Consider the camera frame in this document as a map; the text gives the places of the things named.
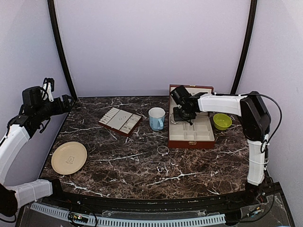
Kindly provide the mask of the brown jewelry tray insert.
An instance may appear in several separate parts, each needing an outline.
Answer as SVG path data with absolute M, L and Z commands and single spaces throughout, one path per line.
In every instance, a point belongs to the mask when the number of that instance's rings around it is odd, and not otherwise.
M 118 134 L 129 137 L 140 124 L 142 117 L 128 111 L 112 107 L 98 121 L 98 123 Z

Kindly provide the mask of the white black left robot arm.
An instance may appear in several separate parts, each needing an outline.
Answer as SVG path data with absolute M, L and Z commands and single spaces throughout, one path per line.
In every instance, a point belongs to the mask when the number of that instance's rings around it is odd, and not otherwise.
M 6 186 L 7 173 L 24 145 L 36 131 L 44 132 L 43 122 L 50 122 L 52 116 L 71 111 L 73 97 L 63 95 L 53 98 L 48 87 L 31 87 L 22 92 L 23 104 L 19 114 L 13 117 L 7 132 L 0 142 L 0 212 L 12 217 L 22 206 L 48 197 L 56 206 L 63 206 L 67 196 L 58 188 L 53 188 L 49 180 L 35 180 L 16 186 Z

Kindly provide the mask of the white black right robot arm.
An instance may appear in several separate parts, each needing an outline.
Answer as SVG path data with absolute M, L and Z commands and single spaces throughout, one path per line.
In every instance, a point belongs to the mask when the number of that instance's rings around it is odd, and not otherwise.
M 249 145 L 247 182 L 260 185 L 268 163 L 268 144 L 271 116 L 257 91 L 242 95 L 199 92 L 191 94 L 184 85 L 174 88 L 170 96 L 176 103 L 174 121 L 193 123 L 198 113 L 216 112 L 239 117 Z

